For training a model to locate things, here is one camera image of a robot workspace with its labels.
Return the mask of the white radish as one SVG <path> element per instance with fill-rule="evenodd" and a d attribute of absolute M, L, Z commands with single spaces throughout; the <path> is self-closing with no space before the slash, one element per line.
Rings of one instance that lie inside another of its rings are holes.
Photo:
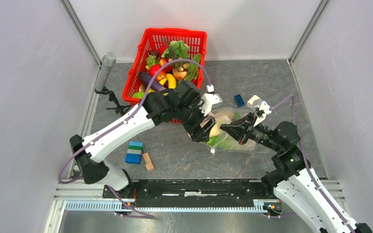
<path fill-rule="evenodd" d="M 211 111 L 208 116 L 204 119 L 204 121 L 200 124 L 201 127 L 204 127 L 205 124 L 210 120 L 215 120 L 215 125 L 211 128 L 209 137 L 216 137 L 221 134 L 223 131 L 220 129 L 222 124 L 232 122 L 232 119 L 236 113 L 236 110 L 233 108 L 219 108 L 216 110 Z"/>

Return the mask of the brown mushroom bunch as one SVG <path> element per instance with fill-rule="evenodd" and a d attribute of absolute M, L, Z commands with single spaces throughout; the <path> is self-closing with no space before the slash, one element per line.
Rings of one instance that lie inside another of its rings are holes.
<path fill-rule="evenodd" d="M 186 75 L 188 74 L 189 62 L 177 62 L 171 65 L 172 66 L 172 74 L 176 80 L 183 80 Z"/>

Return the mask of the green romaine lettuce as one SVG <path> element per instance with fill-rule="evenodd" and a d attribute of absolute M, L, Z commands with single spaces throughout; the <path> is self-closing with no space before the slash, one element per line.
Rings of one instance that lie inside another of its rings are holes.
<path fill-rule="evenodd" d="M 232 119 L 232 122 L 243 118 L 249 113 L 247 110 L 240 111 L 237 108 L 233 109 L 236 110 L 236 113 Z M 256 148 L 256 143 L 254 141 L 249 140 L 246 144 L 241 145 L 224 131 L 216 137 L 209 138 L 209 141 L 205 144 L 210 147 L 212 154 L 221 151 L 249 153 L 254 151 Z"/>

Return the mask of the clear zip top bag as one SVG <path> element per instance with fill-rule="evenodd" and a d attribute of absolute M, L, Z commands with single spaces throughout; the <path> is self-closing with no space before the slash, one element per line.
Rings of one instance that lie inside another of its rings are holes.
<path fill-rule="evenodd" d="M 250 153 L 255 150 L 256 143 L 251 140 L 242 142 L 244 129 L 242 122 L 250 113 L 249 109 L 240 109 L 233 107 L 222 107 L 212 110 L 203 122 L 202 128 L 211 120 L 215 122 L 209 133 L 209 139 L 203 142 L 209 147 L 211 154 L 220 152 L 242 152 Z"/>

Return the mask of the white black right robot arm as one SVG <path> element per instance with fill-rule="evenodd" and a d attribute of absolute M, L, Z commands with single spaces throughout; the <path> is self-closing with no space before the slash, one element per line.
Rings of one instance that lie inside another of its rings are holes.
<path fill-rule="evenodd" d="M 222 124 L 220 129 L 240 144 L 252 140 L 273 151 L 275 170 L 262 177 L 261 192 L 288 205 L 315 233 L 370 233 L 337 203 L 298 146 L 301 138 L 295 124 L 280 122 L 274 130 L 256 124 L 257 116 Z"/>

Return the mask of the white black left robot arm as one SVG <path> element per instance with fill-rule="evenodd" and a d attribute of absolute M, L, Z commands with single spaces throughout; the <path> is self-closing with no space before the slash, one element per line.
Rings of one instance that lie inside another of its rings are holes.
<path fill-rule="evenodd" d="M 201 95 L 190 81 L 181 82 L 175 89 L 155 91 L 144 96 L 127 114 L 89 136 L 78 135 L 70 139 L 75 161 L 85 184 L 103 183 L 110 186 L 122 198 L 133 192 L 133 184 L 123 170 L 110 168 L 105 158 L 116 148 L 134 136 L 173 119 L 182 123 L 194 142 L 207 142 L 214 120 L 206 119 L 221 98 L 212 85 Z"/>

